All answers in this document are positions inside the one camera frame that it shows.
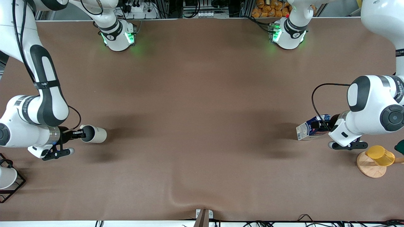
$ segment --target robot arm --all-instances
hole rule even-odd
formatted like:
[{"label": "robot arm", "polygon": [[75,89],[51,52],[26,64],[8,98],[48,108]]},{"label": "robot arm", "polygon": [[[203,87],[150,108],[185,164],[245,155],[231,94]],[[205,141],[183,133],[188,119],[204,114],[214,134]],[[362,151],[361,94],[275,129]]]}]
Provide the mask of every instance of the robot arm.
[{"label": "robot arm", "polygon": [[[26,62],[39,95],[18,95],[8,102],[0,119],[0,145],[29,147],[28,150],[35,156],[43,158],[59,140],[60,130],[57,126],[66,120],[69,109],[52,58],[39,40],[33,11],[37,5],[40,9],[60,8],[63,3],[67,5],[67,0],[53,1],[53,4],[50,1],[28,3],[30,4],[24,6],[23,0],[0,2],[0,50]],[[21,29],[24,14],[25,25]],[[22,54],[15,35],[14,18],[19,39],[23,31]]]},{"label": "robot arm", "polygon": [[360,76],[348,89],[350,111],[339,115],[329,133],[341,146],[356,138],[400,130],[404,126],[404,1],[364,0],[362,23],[396,48],[395,76]]},{"label": "robot arm", "polygon": [[292,11],[288,18],[281,18],[274,22],[279,24],[276,34],[272,36],[272,42],[287,50],[295,49],[303,41],[307,25],[313,18],[311,5],[325,4],[334,0],[288,0]]},{"label": "robot arm", "polygon": [[90,16],[101,30],[104,43],[113,51],[122,51],[135,44],[136,27],[118,19],[114,13],[118,0],[69,0]]},{"label": "robot arm", "polygon": [[348,88],[350,111],[338,116],[330,137],[345,147],[362,135],[395,132],[404,126],[403,81],[399,76],[360,76]]}]

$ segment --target brown table surface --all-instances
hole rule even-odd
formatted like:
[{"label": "brown table surface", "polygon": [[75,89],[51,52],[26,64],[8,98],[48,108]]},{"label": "brown table surface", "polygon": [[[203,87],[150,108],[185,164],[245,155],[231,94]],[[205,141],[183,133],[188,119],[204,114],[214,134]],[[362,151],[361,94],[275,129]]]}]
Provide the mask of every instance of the brown table surface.
[{"label": "brown table surface", "polygon": [[[360,19],[314,19],[309,29],[288,51],[246,19],[147,21],[135,47],[114,53],[91,22],[38,23],[67,102],[108,140],[70,141],[74,155],[48,162],[1,148],[27,183],[0,205],[0,220],[188,219],[197,208],[223,220],[402,218],[404,166],[371,179],[355,167],[362,150],[295,134],[315,116],[314,87],[392,74],[394,47]],[[37,94],[14,59],[0,91],[1,112],[11,97]],[[315,99],[322,113],[348,109],[345,87]],[[77,120],[71,112],[64,125]],[[393,151],[402,134],[363,140]]]}]

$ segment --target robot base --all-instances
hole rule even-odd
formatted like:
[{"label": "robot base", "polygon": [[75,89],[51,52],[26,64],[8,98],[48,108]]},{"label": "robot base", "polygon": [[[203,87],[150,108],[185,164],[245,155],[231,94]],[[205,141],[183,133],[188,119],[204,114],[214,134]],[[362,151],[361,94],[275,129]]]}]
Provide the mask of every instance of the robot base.
[{"label": "robot base", "polygon": [[122,32],[116,37],[115,40],[110,40],[108,35],[106,37],[101,34],[104,38],[104,43],[113,51],[123,51],[129,46],[135,45],[137,26],[129,23],[125,20],[119,20],[122,23]]},{"label": "robot base", "polygon": [[297,32],[293,34],[293,36],[296,36],[296,38],[292,38],[290,34],[288,34],[285,30],[285,21],[286,18],[283,17],[271,24],[270,30],[274,31],[274,33],[269,34],[269,40],[271,43],[275,43],[282,49],[292,50],[298,47],[301,42],[303,42],[306,31],[304,31],[303,34]]}]

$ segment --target wooden coaster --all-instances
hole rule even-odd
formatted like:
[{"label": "wooden coaster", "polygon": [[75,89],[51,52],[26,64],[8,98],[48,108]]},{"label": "wooden coaster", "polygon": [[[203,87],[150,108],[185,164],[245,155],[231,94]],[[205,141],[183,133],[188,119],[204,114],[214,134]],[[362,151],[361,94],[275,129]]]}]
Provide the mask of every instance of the wooden coaster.
[{"label": "wooden coaster", "polygon": [[376,163],[366,156],[365,152],[362,152],[358,155],[356,158],[356,165],[358,166],[358,169],[366,175],[367,177],[371,178],[379,178],[382,177],[387,170],[387,167],[385,166],[378,166]]}]

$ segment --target paper cup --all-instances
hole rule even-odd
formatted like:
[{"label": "paper cup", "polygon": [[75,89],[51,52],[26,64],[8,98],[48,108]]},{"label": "paper cup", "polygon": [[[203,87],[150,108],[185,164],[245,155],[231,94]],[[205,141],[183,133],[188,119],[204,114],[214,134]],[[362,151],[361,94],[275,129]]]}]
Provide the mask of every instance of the paper cup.
[{"label": "paper cup", "polygon": [[17,179],[17,170],[0,166],[0,189],[11,186]]},{"label": "paper cup", "polygon": [[80,129],[86,134],[85,138],[81,138],[85,143],[102,143],[107,139],[107,131],[103,128],[83,124]]}]

